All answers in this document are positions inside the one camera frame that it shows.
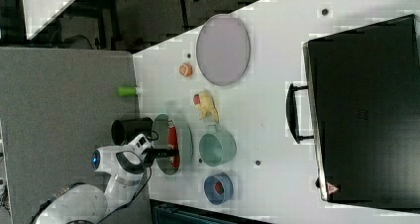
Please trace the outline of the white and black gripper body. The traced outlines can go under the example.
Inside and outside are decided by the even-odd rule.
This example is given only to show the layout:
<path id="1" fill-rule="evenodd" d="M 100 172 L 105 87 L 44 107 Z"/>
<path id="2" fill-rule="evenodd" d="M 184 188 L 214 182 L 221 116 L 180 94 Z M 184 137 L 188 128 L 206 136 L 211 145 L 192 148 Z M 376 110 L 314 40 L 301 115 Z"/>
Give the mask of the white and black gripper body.
<path id="1" fill-rule="evenodd" d="M 134 165 L 142 165 L 145 168 L 150 168 L 156 159 L 162 158 L 165 154 L 165 149 L 158 149 L 154 147 L 153 140 L 144 134 L 138 135 L 129 144 L 129 151 L 127 159 Z"/>

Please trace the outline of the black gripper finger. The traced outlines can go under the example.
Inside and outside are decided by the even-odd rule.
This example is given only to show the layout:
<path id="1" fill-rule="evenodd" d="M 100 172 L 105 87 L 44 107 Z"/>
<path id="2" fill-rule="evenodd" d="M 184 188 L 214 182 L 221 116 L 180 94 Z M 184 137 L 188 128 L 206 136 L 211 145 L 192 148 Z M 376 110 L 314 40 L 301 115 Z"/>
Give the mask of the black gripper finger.
<path id="1" fill-rule="evenodd" d="M 159 153 L 178 153 L 177 149 L 157 149 Z"/>
<path id="2" fill-rule="evenodd" d="M 163 154 L 163 153 L 157 155 L 159 159 L 173 158 L 176 156 L 177 154 Z"/>

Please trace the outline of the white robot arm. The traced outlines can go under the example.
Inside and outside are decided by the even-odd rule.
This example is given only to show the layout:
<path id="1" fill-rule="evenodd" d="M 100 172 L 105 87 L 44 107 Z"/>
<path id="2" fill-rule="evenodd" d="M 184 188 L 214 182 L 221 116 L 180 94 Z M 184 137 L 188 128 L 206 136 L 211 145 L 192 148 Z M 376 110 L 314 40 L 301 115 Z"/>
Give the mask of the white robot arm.
<path id="1" fill-rule="evenodd" d="M 156 159 L 178 155 L 178 150 L 157 149 L 140 134 L 126 145 L 96 149 L 91 158 L 96 172 L 110 175 L 105 189 L 74 183 L 53 195 L 31 224 L 99 224 L 112 213 L 127 208 L 145 187 L 141 180 Z"/>

